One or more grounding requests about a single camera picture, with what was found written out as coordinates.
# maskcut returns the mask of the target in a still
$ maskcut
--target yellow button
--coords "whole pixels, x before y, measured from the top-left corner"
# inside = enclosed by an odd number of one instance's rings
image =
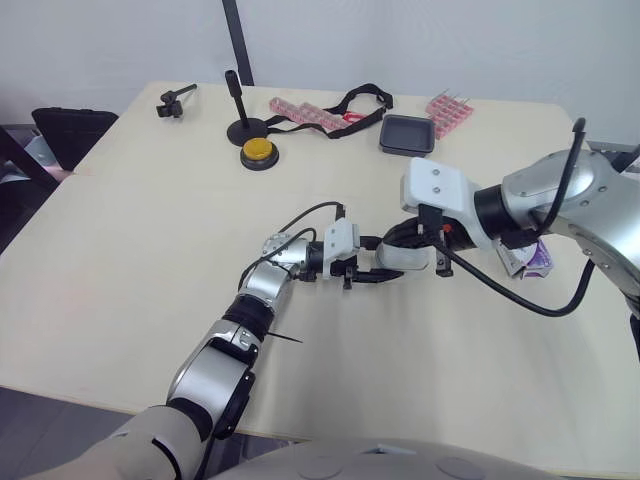
[[[266,138],[252,138],[245,142],[242,151],[249,160],[264,160],[271,155],[273,144]]]

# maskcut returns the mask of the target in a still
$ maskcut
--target table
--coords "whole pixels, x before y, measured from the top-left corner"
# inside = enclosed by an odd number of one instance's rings
[[[377,148],[380,125],[340,140],[274,135],[278,165],[241,166],[225,136],[226,86],[200,85],[182,119],[159,119],[149,84],[0,257],[0,384],[126,412],[162,403],[175,370],[235,295],[263,240],[304,208],[347,205],[362,234],[400,210],[404,157]],[[336,92],[245,88],[249,115],[267,102],[334,105]],[[427,100],[396,96],[393,113]],[[568,147],[555,105],[473,100],[474,114],[431,158],[490,186]],[[374,108],[358,98],[355,111]],[[332,212],[300,227],[324,229]],[[545,240],[556,268],[513,281],[492,252],[464,256],[549,306],[575,289],[584,258]],[[640,378],[618,291],[599,272],[574,314],[524,311],[456,269],[392,283],[295,285],[269,339],[240,430],[287,438],[434,440],[573,474],[640,472]]]

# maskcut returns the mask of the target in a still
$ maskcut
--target black cable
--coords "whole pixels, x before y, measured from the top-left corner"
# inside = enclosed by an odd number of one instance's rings
[[[480,271],[478,268],[471,265],[464,258],[458,256],[452,250],[445,247],[442,243],[435,244],[434,247],[438,249],[438,251],[442,252],[444,255],[449,257],[449,259],[451,259],[452,262],[457,263],[463,269],[469,272],[471,275],[473,275],[482,283],[484,283],[487,287],[493,289],[494,291],[498,292],[503,297],[508,298],[512,302],[517,303],[521,307],[524,307],[527,310],[538,313],[540,315],[544,315],[545,317],[562,317],[564,315],[568,315],[569,313],[573,312],[576,308],[578,308],[578,306],[580,305],[580,302],[582,302],[582,299],[584,298],[585,293],[587,293],[589,280],[591,280],[591,274],[593,273],[593,269],[595,267],[595,264],[591,260],[588,260],[587,264],[584,266],[584,270],[582,271],[582,276],[580,277],[578,288],[576,289],[576,292],[573,294],[573,297],[571,298],[569,303],[562,308],[559,308],[557,310],[552,310],[549,308],[541,307],[540,305],[530,302],[526,298],[523,298],[520,295],[512,292],[507,287],[499,284],[498,282],[493,280],[491,277],[489,277],[488,275]]]
[[[293,225],[295,225],[297,222],[299,222],[302,218],[304,218],[307,215],[309,215],[311,212],[313,212],[315,210],[318,210],[319,208],[331,207],[331,206],[335,206],[336,207],[336,220],[338,218],[344,217],[344,205],[342,203],[336,202],[336,201],[322,202],[322,203],[319,203],[317,205],[314,205],[311,208],[307,208],[304,212],[302,212],[300,215],[295,217],[293,220],[291,220],[289,223],[287,223],[284,227],[282,227],[278,231],[279,232],[284,232],[285,230],[287,230],[288,228],[291,228]]]
[[[276,248],[274,251],[266,254],[263,257],[260,257],[255,262],[251,263],[251,265],[249,265],[247,268],[244,269],[244,271],[242,272],[242,275],[240,275],[240,281],[238,282],[238,290],[240,290],[242,288],[242,284],[244,283],[244,279],[247,278],[247,275],[249,275],[249,273],[251,273],[251,271],[255,267],[257,267],[260,263],[262,263],[262,262],[264,262],[266,260],[269,260],[271,257],[273,257],[274,255],[277,255],[278,253],[282,252],[283,250],[286,250],[287,247],[289,247],[289,245],[291,245],[294,241],[296,241],[298,238],[300,238],[302,235],[304,235],[305,233],[308,233],[308,232],[313,233],[313,237],[312,237],[311,241],[315,242],[316,239],[318,238],[318,232],[316,231],[316,229],[312,228],[312,227],[303,228],[298,233],[296,233],[294,236],[289,238],[289,240],[287,240],[282,245],[280,245],[278,248]]]
[[[585,123],[585,119],[580,117],[576,120],[576,123],[573,124],[573,131],[575,132],[573,144],[571,145],[571,150],[569,150],[569,155],[567,155],[567,161],[564,164],[560,183],[558,184],[558,190],[553,198],[553,203],[551,204],[549,213],[547,213],[544,221],[535,231],[538,237],[544,234],[551,224],[555,222],[558,212],[560,211],[560,207],[562,206],[562,202],[564,202],[564,197],[567,194],[567,188],[569,188],[569,181],[571,180],[571,175],[573,174],[574,167],[578,161],[578,155],[580,154],[580,148],[582,147],[582,141],[584,140]]]

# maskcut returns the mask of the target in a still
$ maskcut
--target black base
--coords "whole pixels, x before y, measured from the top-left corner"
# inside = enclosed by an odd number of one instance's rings
[[[278,159],[280,158],[280,152],[278,152],[278,148],[272,144],[273,151],[271,155],[269,155],[264,160],[250,160],[245,154],[244,150],[240,150],[240,162],[247,167],[249,170],[266,170],[267,168],[273,167],[276,163],[278,163]]]
[[[241,120],[236,120],[227,128],[227,138],[238,147],[252,138],[266,138],[267,124],[259,118],[248,118],[249,128],[244,128]]]

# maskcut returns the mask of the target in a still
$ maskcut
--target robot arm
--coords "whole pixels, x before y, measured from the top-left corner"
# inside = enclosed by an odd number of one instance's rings
[[[515,234],[530,231],[544,221],[568,154],[551,154],[508,175],[501,185],[485,189],[478,188],[458,169],[414,158],[403,179],[403,208],[414,213],[425,206],[441,211],[444,223],[454,223],[450,231],[458,231],[455,238],[444,242],[453,250],[490,249],[498,239],[507,244],[507,239],[517,238]],[[548,233],[576,240],[585,256],[620,289],[636,317],[640,316],[638,205],[637,181],[620,175],[603,155],[581,151],[564,201],[548,229]],[[419,218],[413,221],[420,223]],[[398,241],[397,232],[392,229],[390,233],[385,237],[391,237],[395,248],[412,248],[411,242],[416,240],[421,240],[417,243],[421,247],[436,243],[425,243],[415,234],[400,236]],[[378,258],[385,258],[388,245],[385,242],[379,247]],[[393,267],[391,262],[382,263]]]
[[[285,306],[292,279],[343,276],[345,288],[352,282],[384,282],[404,270],[425,268],[430,246],[440,253],[436,272],[450,276],[453,251],[489,249],[498,238],[515,242],[517,234],[544,221],[567,156],[566,151],[549,155],[485,189],[455,168],[414,158],[403,178],[402,197],[403,208],[418,216],[396,225],[383,238],[360,236],[357,226],[343,218],[342,209],[325,231],[324,242],[286,232],[269,237],[234,302],[176,374],[166,404],[136,415],[75,461],[33,478],[195,478],[207,447],[234,431],[247,405],[255,380],[251,369]],[[596,264],[618,286],[636,316],[638,205],[637,182],[618,175],[604,156],[580,152],[561,208],[548,228],[549,233],[575,239],[593,262],[591,270]],[[360,248],[376,250],[382,268],[359,271]]]

